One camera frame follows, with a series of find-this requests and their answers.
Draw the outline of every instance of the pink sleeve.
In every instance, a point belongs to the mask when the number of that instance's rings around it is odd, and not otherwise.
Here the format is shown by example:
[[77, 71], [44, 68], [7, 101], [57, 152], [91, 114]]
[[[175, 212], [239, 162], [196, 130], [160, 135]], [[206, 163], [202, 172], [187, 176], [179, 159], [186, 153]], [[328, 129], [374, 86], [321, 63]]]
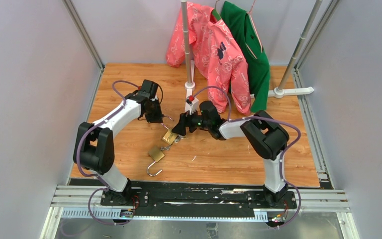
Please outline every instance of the pink sleeve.
[[250, 87], [247, 77], [248, 65], [242, 56], [234, 63], [231, 75], [231, 93], [239, 112], [248, 115], [251, 107]]
[[[196, 34], [192, 31], [190, 24], [190, 14], [192, 10], [188, 8], [188, 31], [190, 44], [193, 39], [196, 39]], [[174, 33], [172, 34], [171, 41], [169, 42], [168, 51], [166, 52], [166, 61], [168, 65], [179, 67], [185, 60], [185, 46], [184, 46], [184, 32], [183, 32], [182, 11], [179, 11], [177, 23], [175, 24]]]

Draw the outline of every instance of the wooden table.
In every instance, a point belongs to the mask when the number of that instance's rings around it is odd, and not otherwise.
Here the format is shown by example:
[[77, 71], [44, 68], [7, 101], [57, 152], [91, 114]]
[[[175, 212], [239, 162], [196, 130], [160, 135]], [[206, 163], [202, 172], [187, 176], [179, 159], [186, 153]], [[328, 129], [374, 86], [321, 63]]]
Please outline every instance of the wooden table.
[[[271, 89], [279, 84], [285, 67], [271, 67]], [[112, 82], [119, 79], [128, 80], [140, 85], [144, 79], [157, 82], [164, 91], [162, 112], [172, 117], [175, 122], [165, 118], [167, 126], [175, 126], [180, 113], [184, 112], [186, 68], [172, 68], [166, 64], [114, 64], [109, 63], [103, 73], [89, 122], [100, 119], [121, 102], [113, 91]], [[207, 86], [206, 79], [195, 69], [194, 81], [196, 89]], [[289, 79], [286, 88], [292, 88], [293, 80]], [[124, 95], [134, 91], [129, 84], [118, 83], [117, 89]], [[198, 95], [200, 102], [207, 100], [207, 93]], [[304, 122], [296, 96], [282, 99], [269, 98], [267, 112], [275, 119], [292, 123], [300, 128], [301, 140], [295, 144], [285, 156], [286, 179], [297, 186], [319, 187], [319, 181], [311, 154]], [[232, 102], [231, 118], [240, 118]], [[296, 132], [285, 127], [290, 140]], [[148, 151], [155, 145], [167, 146], [162, 141], [166, 129], [160, 124], [148, 124], [134, 120], [128, 124], [115, 138], [115, 164], [119, 170], [131, 180], [169, 181], [190, 183], [221, 183], [240, 185], [262, 185], [264, 182], [263, 161], [255, 153], [246, 138], [233, 138], [226, 141], [213, 139], [206, 131], [197, 130], [187, 134], [187, 138], [174, 144], [170, 151], [164, 151], [165, 157], [152, 168], [156, 177], [146, 173], [147, 166], [153, 162]], [[77, 166], [71, 177], [81, 177]]]

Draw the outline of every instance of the green clothing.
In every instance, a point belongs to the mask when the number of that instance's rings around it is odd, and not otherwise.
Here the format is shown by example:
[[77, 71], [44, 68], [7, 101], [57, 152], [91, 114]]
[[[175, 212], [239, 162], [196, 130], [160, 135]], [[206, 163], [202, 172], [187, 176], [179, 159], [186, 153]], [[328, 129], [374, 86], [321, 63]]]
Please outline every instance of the green clothing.
[[269, 93], [270, 65], [264, 47], [263, 50], [260, 49], [261, 46], [251, 24], [250, 16], [245, 10], [228, 1], [225, 1], [220, 16], [241, 48], [248, 64], [250, 93], [255, 97], [251, 112], [265, 110]]

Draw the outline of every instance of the white wall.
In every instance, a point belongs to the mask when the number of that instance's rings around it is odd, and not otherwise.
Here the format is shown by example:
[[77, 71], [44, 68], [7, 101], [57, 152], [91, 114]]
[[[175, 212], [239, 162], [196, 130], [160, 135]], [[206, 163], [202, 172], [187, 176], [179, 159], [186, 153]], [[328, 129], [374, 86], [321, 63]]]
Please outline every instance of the white wall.
[[340, 1], [300, 71], [360, 237], [382, 238], [382, 1]]
[[[215, 0], [192, 2], [214, 7]], [[217, 3], [220, 13], [224, 0]], [[231, 0], [249, 10], [253, 0]], [[104, 63], [164, 63], [180, 0], [73, 0]], [[287, 65], [315, 0], [258, 0], [253, 19], [271, 65]], [[330, 0], [323, 0], [316, 23]]]
[[62, 1], [0, 0], [0, 238], [39, 237], [98, 76]]

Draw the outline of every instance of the pink patterned clothing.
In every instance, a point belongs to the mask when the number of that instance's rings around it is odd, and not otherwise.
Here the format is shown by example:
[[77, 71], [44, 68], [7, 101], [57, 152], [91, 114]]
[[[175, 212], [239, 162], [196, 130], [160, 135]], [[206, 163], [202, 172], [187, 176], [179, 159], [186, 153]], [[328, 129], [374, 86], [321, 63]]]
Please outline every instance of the pink patterned clothing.
[[[187, 8], [190, 45], [195, 66], [207, 79], [208, 85], [218, 86], [227, 92], [230, 84], [236, 108], [243, 114], [249, 114], [251, 98], [247, 77], [248, 65], [229, 28], [223, 20], [214, 19], [211, 14], [212, 7], [188, 2]], [[166, 59], [173, 67], [179, 67], [185, 59], [181, 11]], [[227, 99], [223, 93], [215, 88], [209, 88], [208, 98], [219, 113], [225, 111]]]

